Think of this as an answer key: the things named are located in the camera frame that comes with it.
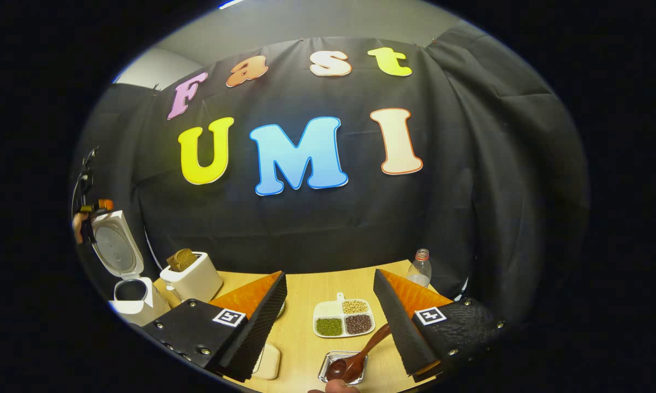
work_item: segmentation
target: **hand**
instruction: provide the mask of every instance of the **hand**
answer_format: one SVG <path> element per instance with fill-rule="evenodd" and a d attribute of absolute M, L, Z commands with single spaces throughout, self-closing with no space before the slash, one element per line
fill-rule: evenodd
<path fill-rule="evenodd" d="M 88 219 L 87 212 L 77 212 L 76 216 L 73 216 L 73 222 L 71 227 L 73 227 L 73 234 L 76 236 L 76 244 L 83 243 L 83 236 L 81 235 L 81 226 L 84 219 Z"/>
<path fill-rule="evenodd" d="M 326 383 L 325 392 L 312 389 L 309 390 L 308 393 L 360 393 L 360 390 L 354 386 L 347 386 L 341 379 L 334 379 Z"/>

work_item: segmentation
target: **ceiling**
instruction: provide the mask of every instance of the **ceiling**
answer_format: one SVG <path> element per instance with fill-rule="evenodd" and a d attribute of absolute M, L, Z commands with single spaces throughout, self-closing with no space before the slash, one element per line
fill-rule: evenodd
<path fill-rule="evenodd" d="M 207 66 L 298 38 L 370 37 L 428 45 L 459 20 L 421 0 L 245 0 L 199 17 L 154 47 Z"/>

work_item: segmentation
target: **green beans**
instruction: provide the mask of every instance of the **green beans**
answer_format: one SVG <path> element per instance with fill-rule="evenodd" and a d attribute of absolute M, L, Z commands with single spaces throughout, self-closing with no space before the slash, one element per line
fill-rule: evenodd
<path fill-rule="evenodd" d="M 319 318 L 316 319 L 316 331 L 322 336 L 340 336 L 343 323 L 338 318 Z"/>

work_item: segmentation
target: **white plate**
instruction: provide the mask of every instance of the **white plate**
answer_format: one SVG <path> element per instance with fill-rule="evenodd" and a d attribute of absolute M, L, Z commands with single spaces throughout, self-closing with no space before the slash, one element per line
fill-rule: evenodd
<path fill-rule="evenodd" d="M 339 337 L 352 337 L 352 336 L 361 336 L 362 334 L 367 334 L 371 333 L 371 331 L 374 330 L 374 315 L 371 312 L 371 306 L 369 303 L 364 300 L 364 299 L 345 299 L 345 295 L 343 293 L 338 293 L 337 294 L 337 300 L 333 301 L 324 301 L 321 303 L 318 303 L 315 308 L 313 308 L 313 319 L 311 320 L 312 326 L 313 326 L 313 333 L 316 336 L 323 337 L 323 338 L 339 338 Z M 345 314 L 343 313 L 343 302 L 344 301 L 363 301 L 365 302 L 367 306 L 367 311 L 366 313 L 355 313 L 355 314 Z M 358 333 L 358 334 L 348 334 L 348 329 L 347 325 L 345 323 L 345 318 L 351 315 L 368 315 L 369 320 L 371 321 L 371 328 L 368 329 L 367 331 L 364 331 L 363 333 Z M 316 320 L 317 319 L 340 319 L 341 324 L 343 326 L 343 333 L 340 334 L 339 336 L 323 336 L 323 334 L 319 334 L 318 331 L 316 331 Z"/>

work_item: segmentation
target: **black fabric backdrop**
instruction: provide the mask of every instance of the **black fabric backdrop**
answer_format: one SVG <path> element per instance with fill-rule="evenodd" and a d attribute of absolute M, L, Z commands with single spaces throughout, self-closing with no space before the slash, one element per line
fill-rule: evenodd
<path fill-rule="evenodd" d="M 413 74 L 380 70 L 366 53 L 383 46 L 404 53 L 400 63 Z M 318 50 L 345 52 L 353 71 L 313 75 L 309 56 Z M 226 87 L 231 68 L 255 55 L 265 55 L 268 72 Z M 204 70 L 208 78 L 186 112 L 166 120 L 174 88 L 199 72 L 132 99 L 138 105 L 120 117 L 121 134 L 100 144 L 116 153 L 98 161 L 108 169 L 96 176 L 115 184 L 106 192 L 126 212 L 145 254 L 145 276 L 156 278 L 158 269 L 144 227 L 163 266 L 178 249 L 191 248 L 208 252 L 219 270 L 252 273 L 373 266 L 411 258 L 424 247 L 440 293 L 456 296 L 470 276 L 470 296 L 521 321 L 535 297 L 552 294 L 572 269 L 589 205 L 575 127 L 543 80 L 475 27 L 463 22 L 428 47 L 373 38 L 294 40 Z M 381 171 L 382 134 L 369 114 L 384 108 L 411 112 L 408 129 L 425 164 L 421 171 Z M 297 144 L 306 123 L 320 116 L 341 120 L 338 154 L 348 184 L 311 189 L 309 166 L 300 189 L 256 195 L 258 152 L 250 131 L 278 124 Z M 178 135 L 203 127 L 198 157 L 206 166 L 213 160 L 206 127 L 221 117 L 234 119 L 228 168 L 218 181 L 194 186 L 181 172 Z M 86 130 L 84 140 L 93 137 Z M 280 172 L 278 179 L 285 182 Z M 106 274 L 96 259 L 86 263 L 96 266 L 86 270 Z M 111 288 L 100 290 L 111 296 Z"/>

